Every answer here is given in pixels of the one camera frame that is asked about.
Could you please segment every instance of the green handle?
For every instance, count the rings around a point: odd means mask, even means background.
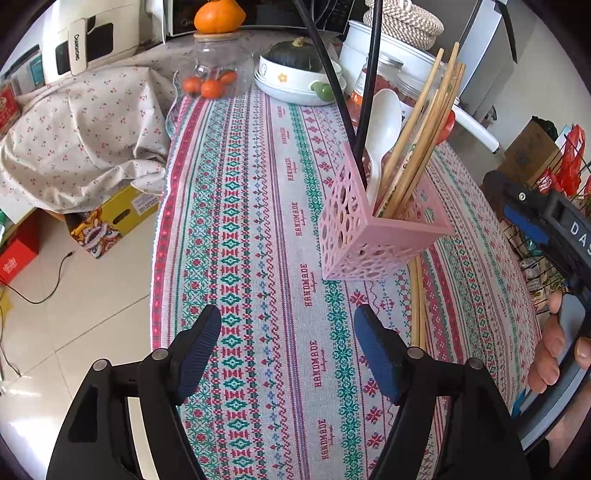
[[[332,88],[330,88],[330,85],[328,83],[314,82],[310,86],[310,90],[314,90],[316,96],[323,102],[335,101],[335,94],[333,93]]]

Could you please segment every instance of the patterned tablecloth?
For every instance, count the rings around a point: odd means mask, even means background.
[[[205,304],[222,333],[197,393],[179,412],[210,479],[364,479],[396,415],[353,332],[368,302],[407,342],[406,269],[387,281],[323,281],[317,220],[343,161],[337,108],[299,107],[257,89],[185,99],[158,215],[152,347],[168,346]],[[519,267],[496,218],[447,145],[428,175],[455,236],[421,257],[428,351],[481,358],[507,405],[539,338]],[[444,427],[438,405],[420,478]]]

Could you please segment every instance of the pink utensil holder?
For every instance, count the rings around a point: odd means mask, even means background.
[[[454,231],[423,174],[400,219],[372,216],[349,144],[318,223],[324,280],[383,280]]]

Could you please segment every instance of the human hand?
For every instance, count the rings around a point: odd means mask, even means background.
[[[535,347],[535,358],[527,375],[530,388],[536,393],[543,393],[548,385],[554,385],[560,370],[556,360],[564,348],[564,330],[558,323],[556,314],[562,304],[562,293],[554,292],[548,301],[552,315],[546,323],[542,340]],[[591,339],[579,338],[574,349],[576,362],[583,370],[591,365]]]
[[[527,375],[530,388],[536,393],[543,393],[548,385],[554,385],[557,382],[560,370],[556,359],[565,347],[564,330],[558,323],[558,317],[556,316],[562,304],[562,293],[553,293],[548,302],[552,316],[546,323],[542,340],[535,347],[534,362],[531,364]],[[574,358],[579,367],[584,370],[589,368],[591,364],[591,339],[581,337],[577,340]],[[560,421],[546,436],[550,445],[549,463],[551,468],[554,468],[569,447],[570,442],[579,431],[590,406],[591,382],[588,382],[575,397],[574,403],[564,413]]]

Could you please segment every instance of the finger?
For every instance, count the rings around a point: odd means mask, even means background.
[[[546,390],[546,382],[542,380],[534,364],[531,364],[530,371],[527,374],[527,383],[536,393],[544,393]]]
[[[591,339],[581,337],[577,340],[574,347],[574,358],[583,370],[587,370],[591,365]]]
[[[557,314],[560,310],[560,306],[562,305],[562,291],[557,290],[548,300],[548,308],[550,309],[550,313]]]
[[[558,317],[551,315],[547,322],[542,341],[546,350],[550,352],[553,357],[558,357],[564,348],[564,330],[558,323]]]
[[[552,354],[546,350],[544,342],[539,342],[535,347],[535,359],[533,367],[535,367],[541,379],[544,380],[548,385],[554,385],[558,380],[558,376],[560,375],[558,362],[556,361],[556,358],[554,358]]]

